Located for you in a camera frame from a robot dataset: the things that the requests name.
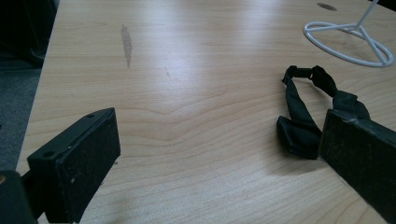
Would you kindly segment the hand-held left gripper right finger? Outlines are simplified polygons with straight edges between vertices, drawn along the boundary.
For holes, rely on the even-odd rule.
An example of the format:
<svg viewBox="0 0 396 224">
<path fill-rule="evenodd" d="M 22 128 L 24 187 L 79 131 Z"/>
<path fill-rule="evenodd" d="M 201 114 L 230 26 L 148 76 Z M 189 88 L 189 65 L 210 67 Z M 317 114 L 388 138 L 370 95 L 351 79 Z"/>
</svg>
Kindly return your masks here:
<svg viewBox="0 0 396 224">
<path fill-rule="evenodd" d="M 396 132 L 347 112 L 327 112 L 319 156 L 389 224 L 396 224 Z"/>
</svg>

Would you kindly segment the dark object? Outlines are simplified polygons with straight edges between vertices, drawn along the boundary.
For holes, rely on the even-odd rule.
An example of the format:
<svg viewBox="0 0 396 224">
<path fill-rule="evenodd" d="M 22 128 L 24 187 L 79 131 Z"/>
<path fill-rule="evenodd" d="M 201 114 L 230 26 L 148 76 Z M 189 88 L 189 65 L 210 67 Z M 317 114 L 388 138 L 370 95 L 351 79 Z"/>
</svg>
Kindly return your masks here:
<svg viewBox="0 0 396 224">
<path fill-rule="evenodd" d="M 387 9 L 390 9 L 396 12 L 396 0 L 370 0 L 372 2 L 371 7 L 375 7 L 376 5 L 380 5 Z"/>
</svg>

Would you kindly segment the white wire stand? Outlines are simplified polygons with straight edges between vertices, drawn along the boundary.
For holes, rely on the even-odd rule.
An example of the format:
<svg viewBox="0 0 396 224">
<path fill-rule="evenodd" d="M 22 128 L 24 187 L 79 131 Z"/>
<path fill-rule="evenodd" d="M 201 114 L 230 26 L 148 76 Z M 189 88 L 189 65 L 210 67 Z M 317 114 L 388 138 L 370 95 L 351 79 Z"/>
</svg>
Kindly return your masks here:
<svg viewBox="0 0 396 224">
<path fill-rule="evenodd" d="M 378 1 L 379 0 L 373 0 L 371 5 L 368 6 L 364 14 L 356 23 L 335 24 L 325 21 L 311 21 L 304 26 L 304 35 L 311 43 L 313 43 L 318 48 L 342 60 L 348 61 L 350 63 L 369 66 L 369 67 L 388 67 L 392 65 L 394 62 L 394 56 L 392 52 L 384 45 L 382 45 L 380 42 L 371 38 L 368 32 L 363 27 L 363 23 L 366 21 L 372 10 L 375 8 Z M 313 33 L 334 31 L 334 30 L 341 31 L 346 34 L 354 35 L 357 38 L 364 40 L 368 44 L 370 49 L 373 51 L 378 61 L 370 62 L 348 56 L 340 51 L 337 51 L 335 49 L 326 46 L 325 44 L 321 43 L 318 39 L 316 39 L 313 36 Z"/>
</svg>

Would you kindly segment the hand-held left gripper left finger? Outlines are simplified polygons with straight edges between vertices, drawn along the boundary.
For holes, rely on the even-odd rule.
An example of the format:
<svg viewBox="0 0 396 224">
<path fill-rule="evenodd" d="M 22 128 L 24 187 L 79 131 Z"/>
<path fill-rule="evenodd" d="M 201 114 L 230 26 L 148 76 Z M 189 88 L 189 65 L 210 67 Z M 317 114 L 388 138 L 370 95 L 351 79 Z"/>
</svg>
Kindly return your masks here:
<svg viewBox="0 0 396 224">
<path fill-rule="evenodd" d="M 22 177 L 34 217 L 78 223 L 120 155 L 116 111 L 84 116 L 28 158 Z"/>
</svg>

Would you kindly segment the dark furniture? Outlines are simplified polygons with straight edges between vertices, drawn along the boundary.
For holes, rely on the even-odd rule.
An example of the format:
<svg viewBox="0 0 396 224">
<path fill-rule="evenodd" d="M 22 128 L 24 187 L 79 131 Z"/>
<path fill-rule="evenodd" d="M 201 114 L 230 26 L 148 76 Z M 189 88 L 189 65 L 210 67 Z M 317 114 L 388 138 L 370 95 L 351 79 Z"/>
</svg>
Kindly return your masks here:
<svg viewBox="0 0 396 224">
<path fill-rule="evenodd" d="M 0 48 L 41 67 L 61 0 L 0 0 Z"/>
</svg>

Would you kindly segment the black bow tie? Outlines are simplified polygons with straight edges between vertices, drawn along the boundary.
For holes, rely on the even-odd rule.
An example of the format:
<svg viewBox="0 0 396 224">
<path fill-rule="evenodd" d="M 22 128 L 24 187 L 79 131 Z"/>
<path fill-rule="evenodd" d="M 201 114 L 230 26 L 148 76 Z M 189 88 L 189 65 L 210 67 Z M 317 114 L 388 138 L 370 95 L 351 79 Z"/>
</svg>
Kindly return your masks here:
<svg viewBox="0 0 396 224">
<path fill-rule="evenodd" d="M 279 116 L 276 121 L 277 134 L 284 148 L 292 155 L 304 159 L 318 158 L 322 131 L 314 122 L 293 82 L 294 77 L 308 78 L 313 84 L 332 97 L 332 108 L 345 111 L 363 119 L 370 119 L 366 106 L 355 94 L 339 91 L 332 77 L 320 66 L 299 68 L 291 65 L 282 79 L 286 85 L 286 103 L 290 118 Z"/>
</svg>

